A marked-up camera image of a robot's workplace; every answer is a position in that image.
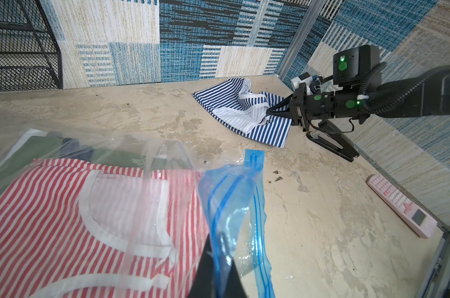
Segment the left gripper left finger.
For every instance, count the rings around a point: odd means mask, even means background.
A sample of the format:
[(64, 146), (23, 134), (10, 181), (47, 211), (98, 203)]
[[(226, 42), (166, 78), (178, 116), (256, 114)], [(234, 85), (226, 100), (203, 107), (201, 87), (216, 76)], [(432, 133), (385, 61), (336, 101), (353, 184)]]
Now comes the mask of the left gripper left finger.
[(207, 236), (203, 253), (198, 264), (196, 276), (188, 294), (188, 298), (214, 298), (214, 261), (210, 236)]

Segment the navy white striped tank top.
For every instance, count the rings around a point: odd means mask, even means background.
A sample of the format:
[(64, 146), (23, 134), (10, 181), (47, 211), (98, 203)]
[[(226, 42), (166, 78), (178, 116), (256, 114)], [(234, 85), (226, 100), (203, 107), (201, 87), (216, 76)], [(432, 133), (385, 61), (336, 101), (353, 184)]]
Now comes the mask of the navy white striped tank top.
[(292, 120), (268, 115), (267, 109), (285, 98), (251, 91), (251, 80), (232, 78), (193, 94), (196, 101), (218, 122), (233, 132), (278, 148), (283, 148)]

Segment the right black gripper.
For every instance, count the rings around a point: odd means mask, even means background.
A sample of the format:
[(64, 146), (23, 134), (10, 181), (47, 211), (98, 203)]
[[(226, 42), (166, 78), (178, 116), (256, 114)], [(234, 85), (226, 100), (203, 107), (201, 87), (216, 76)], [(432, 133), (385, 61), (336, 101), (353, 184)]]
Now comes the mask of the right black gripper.
[(292, 126), (300, 126), (305, 132), (310, 127), (323, 132), (338, 132), (339, 129), (329, 122), (335, 117), (335, 108), (335, 92), (309, 95), (306, 83), (301, 83), (291, 98), (268, 108), (266, 114), (291, 119)]

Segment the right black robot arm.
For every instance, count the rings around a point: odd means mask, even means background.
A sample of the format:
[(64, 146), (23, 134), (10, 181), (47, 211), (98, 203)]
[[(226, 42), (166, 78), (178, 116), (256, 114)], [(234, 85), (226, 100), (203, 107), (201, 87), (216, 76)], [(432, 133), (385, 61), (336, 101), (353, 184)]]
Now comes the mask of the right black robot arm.
[(314, 130), (328, 135), (341, 134), (340, 129), (325, 128), (331, 119), (363, 124), (371, 115), (388, 119), (450, 115), (450, 65), (383, 84), (386, 66), (374, 45), (338, 52), (333, 56), (331, 76), (299, 76), (294, 93), (266, 113), (289, 119), (305, 132), (319, 120)]

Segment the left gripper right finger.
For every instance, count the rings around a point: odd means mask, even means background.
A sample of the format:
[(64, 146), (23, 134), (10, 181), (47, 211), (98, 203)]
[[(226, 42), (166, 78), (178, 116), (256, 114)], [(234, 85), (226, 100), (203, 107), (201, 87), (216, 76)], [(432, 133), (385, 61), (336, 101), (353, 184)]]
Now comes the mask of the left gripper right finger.
[(232, 262), (232, 267), (227, 279), (224, 298), (247, 298), (247, 294), (242, 286), (241, 278), (237, 270), (236, 263)]

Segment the clear vacuum bag blue zipper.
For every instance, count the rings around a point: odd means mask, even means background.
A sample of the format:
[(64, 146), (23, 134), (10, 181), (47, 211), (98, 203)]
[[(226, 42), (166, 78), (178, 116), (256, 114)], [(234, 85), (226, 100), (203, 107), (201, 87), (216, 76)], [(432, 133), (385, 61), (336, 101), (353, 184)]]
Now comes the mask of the clear vacuum bag blue zipper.
[(260, 150), (0, 128), (0, 298), (272, 298)]

